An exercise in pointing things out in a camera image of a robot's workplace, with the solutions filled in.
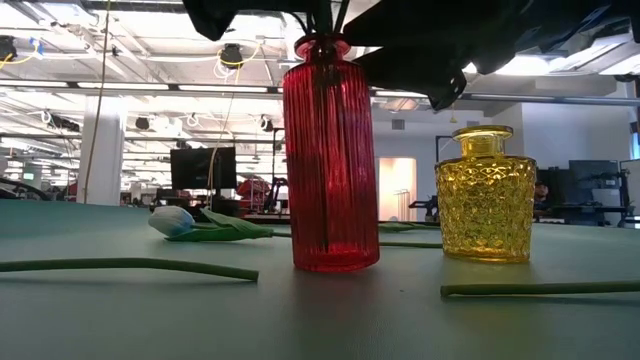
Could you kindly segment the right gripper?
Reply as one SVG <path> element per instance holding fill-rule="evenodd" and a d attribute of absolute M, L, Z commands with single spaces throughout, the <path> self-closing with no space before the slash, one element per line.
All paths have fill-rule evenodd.
<path fill-rule="evenodd" d="M 344 26 L 354 45 L 474 49 L 479 74 L 491 74 L 517 52 L 568 26 L 572 1 L 381 0 Z M 381 48 L 360 56 L 374 87 L 426 95 L 433 110 L 451 106 L 467 85 L 463 65 L 420 48 Z"/>

